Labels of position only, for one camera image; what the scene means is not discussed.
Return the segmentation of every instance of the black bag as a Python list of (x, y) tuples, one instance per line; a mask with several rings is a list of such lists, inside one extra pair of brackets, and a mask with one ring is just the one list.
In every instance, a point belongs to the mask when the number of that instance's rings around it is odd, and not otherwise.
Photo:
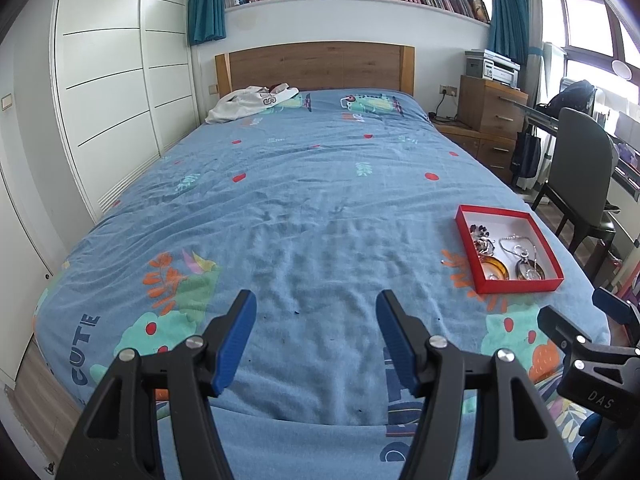
[(540, 156), (540, 138), (528, 133), (520, 132), (516, 141), (516, 148), (511, 157), (511, 173), (514, 179), (533, 178), (538, 173)]
[(548, 105), (536, 105), (536, 110), (556, 119), (560, 118), (560, 110), (563, 108), (572, 108), (590, 116), (595, 97), (595, 86), (587, 80), (578, 81), (562, 90)]

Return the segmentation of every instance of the metal screw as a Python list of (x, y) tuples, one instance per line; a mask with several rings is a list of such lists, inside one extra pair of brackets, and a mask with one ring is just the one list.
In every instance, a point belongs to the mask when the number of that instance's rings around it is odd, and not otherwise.
[(429, 344), (434, 348), (443, 349), (446, 348), (449, 342), (447, 339), (441, 335), (432, 335), (429, 338)]
[(200, 348), (202, 345), (204, 345), (204, 339), (199, 335), (192, 335), (191, 337), (188, 337), (187, 341), (185, 341), (184, 343), (185, 345), (187, 345), (187, 348)]
[(505, 363), (511, 363), (516, 358), (514, 353), (508, 348), (500, 348), (497, 355), (498, 359), (500, 359), (500, 361), (504, 361)]
[(136, 351), (133, 348), (125, 348), (121, 350), (118, 354), (118, 358), (121, 361), (128, 362), (131, 361), (136, 356)]

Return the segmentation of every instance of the light switch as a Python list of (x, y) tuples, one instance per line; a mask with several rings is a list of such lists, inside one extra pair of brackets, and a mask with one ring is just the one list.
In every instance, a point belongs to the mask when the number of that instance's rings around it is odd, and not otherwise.
[(13, 104), (14, 104), (14, 97), (11, 94), (5, 95), (2, 98), (2, 111), (4, 112), (8, 108), (11, 108)]

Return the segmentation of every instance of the blue gripper pad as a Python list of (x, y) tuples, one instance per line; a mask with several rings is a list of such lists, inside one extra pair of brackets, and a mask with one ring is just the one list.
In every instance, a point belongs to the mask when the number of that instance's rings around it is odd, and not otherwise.
[(218, 396), (234, 380), (244, 347), (254, 327), (257, 302), (250, 290), (242, 290), (223, 316), (226, 333), (216, 352), (216, 369), (211, 386)]
[(604, 288), (594, 290), (591, 301), (594, 306), (620, 325), (630, 324), (633, 321), (632, 311), (628, 304)]
[(405, 314), (391, 290), (378, 294), (376, 317), (400, 383), (415, 396), (420, 387), (418, 368), (426, 364), (429, 333), (417, 317)]

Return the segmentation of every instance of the blue bedsheet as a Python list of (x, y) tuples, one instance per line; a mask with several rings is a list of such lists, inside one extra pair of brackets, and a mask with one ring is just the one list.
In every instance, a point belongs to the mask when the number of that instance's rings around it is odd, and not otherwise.
[[(122, 348), (170, 349), (250, 288), (257, 321), (235, 381), (212, 402), (236, 478), (396, 478), (420, 402), (386, 354), (380, 290), (459, 348), (513, 349), (535, 380), (561, 361), (537, 328), (540, 307), (609, 338), (591, 285), (540, 221), (566, 277), (558, 290), (476, 295), (454, 222), (461, 203), (529, 210), (409, 96), (303, 92), (199, 127), (127, 189), (43, 294), (37, 341), (84, 404)], [(473, 398), (464, 411), (455, 478)], [(575, 441), (574, 427), (561, 430)]]

